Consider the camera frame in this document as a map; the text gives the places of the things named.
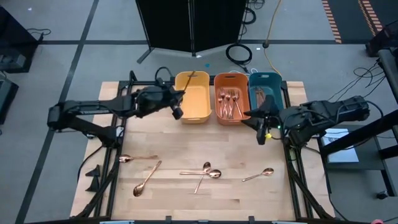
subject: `gray carpet floor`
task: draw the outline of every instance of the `gray carpet floor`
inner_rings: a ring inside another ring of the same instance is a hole
[[[267,0],[257,10],[257,21],[248,26],[243,39],[264,39],[276,0]],[[25,28],[49,28],[45,40],[80,40],[93,0],[0,0]],[[144,40],[145,35],[133,0],[99,0],[87,35],[88,40]],[[333,40],[321,1],[284,0],[275,18],[272,40]],[[249,44],[253,60],[249,68],[269,72],[260,44]],[[0,216],[1,223],[14,223],[47,134],[48,108],[60,98],[77,45],[40,45],[29,73],[9,75],[19,91],[0,127]],[[146,45],[84,45],[67,99],[94,100],[105,81],[127,80],[134,70],[138,80],[153,80],[160,66],[173,73],[203,70],[211,75],[239,70],[225,57],[225,47],[187,54],[155,49],[141,64],[136,60]],[[356,77],[357,67],[371,67],[375,59],[364,53],[364,45],[275,44],[268,56],[287,81],[303,81],[309,100],[325,100]],[[234,49],[236,58],[246,52]],[[365,95],[367,80],[360,81],[343,98]],[[389,85],[384,81],[370,96],[384,113],[397,109]],[[366,124],[379,117],[371,108]],[[380,139],[381,146],[395,144]],[[44,164],[26,222],[68,218],[76,188],[76,173],[83,160],[87,138],[78,133],[55,134]],[[395,185],[398,185],[398,160],[387,161]],[[329,172],[331,195],[336,208],[352,221],[388,219],[398,215],[398,198],[376,200],[384,190],[378,172]]]

